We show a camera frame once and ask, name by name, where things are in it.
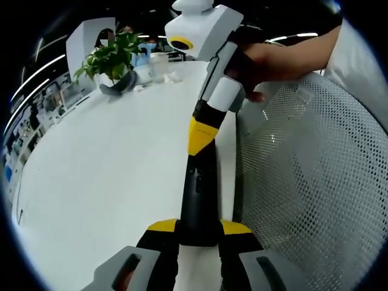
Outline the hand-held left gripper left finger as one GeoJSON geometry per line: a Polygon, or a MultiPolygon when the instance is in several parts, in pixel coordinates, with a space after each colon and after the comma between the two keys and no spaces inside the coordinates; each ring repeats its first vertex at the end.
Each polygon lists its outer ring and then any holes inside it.
{"type": "Polygon", "coordinates": [[[137,245],[126,246],[96,268],[91,290],[173,290],[178,274],[177,219],[150,225],[137,245]]]}

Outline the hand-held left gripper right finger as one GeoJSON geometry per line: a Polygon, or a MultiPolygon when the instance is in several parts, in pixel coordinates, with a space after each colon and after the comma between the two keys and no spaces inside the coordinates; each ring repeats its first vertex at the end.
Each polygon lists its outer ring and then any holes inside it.
{"type": "Polygon", "coordinates": [[[264,250],[245,225],[221,220],[218,242],[226,290],[290,290],[291,267],[279,254],[264,250]]]}

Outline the person's right hand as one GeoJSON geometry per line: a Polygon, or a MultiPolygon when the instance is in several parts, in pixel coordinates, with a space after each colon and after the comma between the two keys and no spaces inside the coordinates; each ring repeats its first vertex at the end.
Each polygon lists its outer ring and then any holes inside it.
{"type": "Polygon", "coordinates": [[[257,92],[255,87],[262,82],[281,79],[284,48],[262,42],[260,33],[251,32],[245,26],[233,32],[230,40],[238,48],[229,61],[225,74],[242,85],[249,101],[263,102],[264,94],[257,92]]]}

